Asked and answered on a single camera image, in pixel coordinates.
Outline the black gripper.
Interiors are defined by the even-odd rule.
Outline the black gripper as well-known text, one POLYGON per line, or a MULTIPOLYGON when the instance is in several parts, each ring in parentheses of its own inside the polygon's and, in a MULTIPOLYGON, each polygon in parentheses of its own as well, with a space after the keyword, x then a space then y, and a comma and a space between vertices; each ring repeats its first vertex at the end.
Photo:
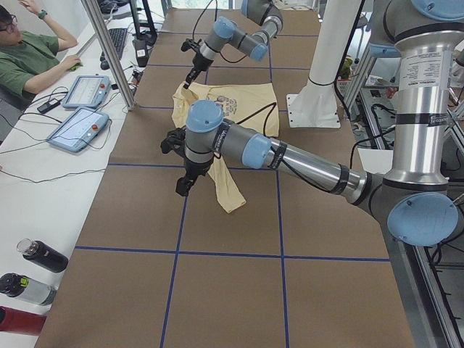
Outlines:
POLYGON ((189 74, 186 76, 185 82, 183 84, 183 87, 185 89, 189 89, 190 85, 197 79, 200 72, 206 72, 213 63, 211 59, 204 57, 199 52, 195 54, 192 62, 194 66, 189 72, 189 74))
POLYGON ((185 176, 179 178, 176 183, 175 192, 180 196, 188 196, 191 188, 196 183, 197 178, 205 176, 213 163, 213 158, 206 162, 194 162, 188 157, 184 158, 185 176))

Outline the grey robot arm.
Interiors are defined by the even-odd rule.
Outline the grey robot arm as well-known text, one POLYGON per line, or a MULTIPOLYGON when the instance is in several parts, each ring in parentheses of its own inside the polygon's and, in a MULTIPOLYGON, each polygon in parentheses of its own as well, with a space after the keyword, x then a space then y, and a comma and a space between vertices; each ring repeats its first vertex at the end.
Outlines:
POLYGON ((391 170, 356 172, 224 118, 209 100, 194 102, 174 150, 186 174, 176 191, 187 196, 215 154, 258 169, 284 170, 311 186, 343 196, 407 244, 427 247, 457 227, 459 210, 441 174, 443 134, 449 115, 454 48, 463 39, 461 1, 376 1, 372 42, 400 53, 399 90, 391 170))
POLYGON ((280 10, 272 1, 243 1, 241 13, 258 24, 260 29, 253 34, 248 34, 234 21, 219 17, 205 40, 195 41, 191 38, 184 41, 182 51, 191 49, 196 52, 192 60, 194 66, 186 76, 183 85, 185 89, 189 88, 201 72, 209 69, 215 56, 227 44, 255 61, 262 60, 267 54, 270 40, 276 37, 283 28, 280 10))

